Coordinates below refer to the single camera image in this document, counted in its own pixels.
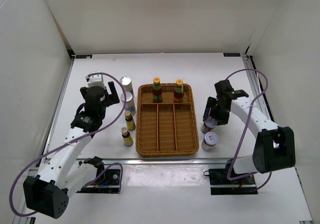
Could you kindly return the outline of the white-lid spice jar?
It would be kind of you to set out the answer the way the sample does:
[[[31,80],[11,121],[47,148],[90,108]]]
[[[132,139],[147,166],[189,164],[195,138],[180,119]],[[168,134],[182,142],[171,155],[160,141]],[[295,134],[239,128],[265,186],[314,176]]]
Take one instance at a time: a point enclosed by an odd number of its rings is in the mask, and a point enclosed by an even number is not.
[[[212,117],[208,117],[204,122],[201,127],[201,132],[203,134],[206,134],[208,132],[211,132],[212,129],[214,129],[217,126],[217,121],[213,119]]]
[[[214,132],[207,132],[201,143],[203,150],[208,151],[218,143],[218,135]]]

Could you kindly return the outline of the yellow-cap sauce bottle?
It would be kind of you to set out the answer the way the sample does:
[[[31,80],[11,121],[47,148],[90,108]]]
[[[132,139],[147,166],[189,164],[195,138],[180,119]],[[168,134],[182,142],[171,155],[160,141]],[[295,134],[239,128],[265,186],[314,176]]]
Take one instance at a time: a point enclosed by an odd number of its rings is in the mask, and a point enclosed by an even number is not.
[[[163,91],[161,86],[161,80],[159,77],[154,77],[152,86],[152,96],[153,101],[155,103],[161,103],[163,101],[162,93]]]
[[[175,84],[175,91],[173,94],[173,100],[176,103],[181,103],[184,101],[184,87],[183,87],[183,80],[182,79],[177,79],[176,84]]]

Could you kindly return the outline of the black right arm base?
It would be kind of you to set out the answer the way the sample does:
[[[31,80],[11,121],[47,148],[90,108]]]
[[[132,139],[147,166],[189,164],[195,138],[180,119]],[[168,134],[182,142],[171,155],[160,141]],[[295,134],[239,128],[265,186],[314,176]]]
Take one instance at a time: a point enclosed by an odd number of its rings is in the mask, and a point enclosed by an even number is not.
[[[237,180],[227,179],[227,170],[216,168],[203,172],[209,178],[211,195],[255,195],[258,194],[255,178],[251,175]]]

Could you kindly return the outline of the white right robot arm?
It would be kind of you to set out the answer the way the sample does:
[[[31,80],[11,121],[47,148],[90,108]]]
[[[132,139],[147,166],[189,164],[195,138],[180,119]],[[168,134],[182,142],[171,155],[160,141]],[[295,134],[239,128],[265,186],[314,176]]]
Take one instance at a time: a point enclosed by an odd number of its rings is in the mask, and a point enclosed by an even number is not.
[[[230,113],[236,115],[255,137],[251,155],[239,157],[237,149],[225,170],[227,182],[235,184],[256,173],[269,173],[295,166],[295,139],[290,127],[281,127],[255,107],[244,90],[235,90],[229,80],[215,84],[216,97],[208,97],[203,120],[212,118],[227,125]]]

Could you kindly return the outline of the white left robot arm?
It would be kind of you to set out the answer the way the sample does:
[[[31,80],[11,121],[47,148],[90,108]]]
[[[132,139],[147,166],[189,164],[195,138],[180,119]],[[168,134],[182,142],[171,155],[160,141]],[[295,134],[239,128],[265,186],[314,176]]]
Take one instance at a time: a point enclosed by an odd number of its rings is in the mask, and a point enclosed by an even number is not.
[[[58,219],[67,208],[69,199],[89,183],[99,184],[105,177],[102,161],[86,160],[70,172],[81,151],[102,126],[106,108],[120,102],[114,83],[90,81],[80,89],[84,103],[76,111],[62,148],[35,177],[23,182],[26,206],[36,212]]]

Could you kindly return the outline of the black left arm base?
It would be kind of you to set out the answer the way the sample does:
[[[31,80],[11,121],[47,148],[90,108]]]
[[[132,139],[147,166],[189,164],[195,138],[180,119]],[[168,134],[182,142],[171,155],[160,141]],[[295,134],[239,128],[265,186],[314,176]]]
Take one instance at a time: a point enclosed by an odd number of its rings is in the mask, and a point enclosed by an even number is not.
[[[88,158],[84,162],[80,161],[79,165],[90,164],[97,169],[97,176],[104,170],[105,172],[93,184],[83,187],[78,193],[102,193],[102,194],[119,194],[122,184],[123,166],[112,163],[106,166],[102,158],[97,156]]]

